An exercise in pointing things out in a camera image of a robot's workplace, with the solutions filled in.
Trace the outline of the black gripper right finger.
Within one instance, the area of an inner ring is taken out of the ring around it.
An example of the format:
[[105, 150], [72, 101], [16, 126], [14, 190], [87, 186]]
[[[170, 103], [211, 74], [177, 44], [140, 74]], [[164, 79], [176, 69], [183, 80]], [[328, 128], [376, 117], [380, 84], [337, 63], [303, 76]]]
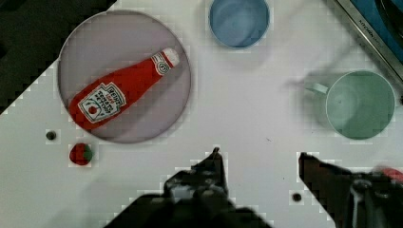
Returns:
[[298, 173], [336, 228], [403, 228], [400, 171], [353, 172], [303, 152]]

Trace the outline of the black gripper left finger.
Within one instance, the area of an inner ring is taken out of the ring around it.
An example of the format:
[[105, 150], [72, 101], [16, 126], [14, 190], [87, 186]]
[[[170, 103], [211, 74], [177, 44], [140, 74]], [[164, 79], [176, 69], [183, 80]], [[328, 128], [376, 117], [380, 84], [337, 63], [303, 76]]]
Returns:
[[223, 157], [218, 147], [204, 160], [192, 165], [189, 170], [179, 171], [163, 185], [163, 195], [175, 202], [193, 199], [206, 190], [228, 197]]

